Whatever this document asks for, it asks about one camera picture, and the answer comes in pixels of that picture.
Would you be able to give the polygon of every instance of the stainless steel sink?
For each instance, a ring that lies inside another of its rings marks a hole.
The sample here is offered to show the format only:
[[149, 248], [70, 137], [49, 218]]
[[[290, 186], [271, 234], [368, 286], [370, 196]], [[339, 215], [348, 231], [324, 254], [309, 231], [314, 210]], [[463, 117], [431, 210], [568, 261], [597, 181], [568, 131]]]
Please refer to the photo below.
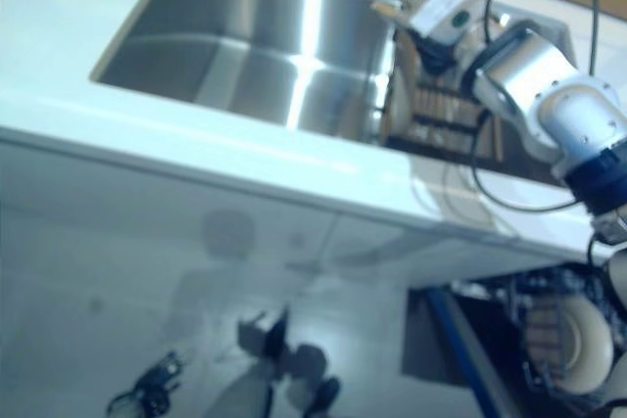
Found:
[[394, 56], [370, 2], [144, 0], [96, 79], [367, 141]]
[[[371, 1], [142, 0], [93, 76], [291, 129], [468, 163], [479, 109], [424, 82], [409, 37], [395, 36]], [[497, 10], [533, 18], [572, 57], [563, 23]], [[409, 128], [394, 134], [399, 123]], [[490, 131], [479, 141], [480, 166], [557, 184], [506, 123]]]

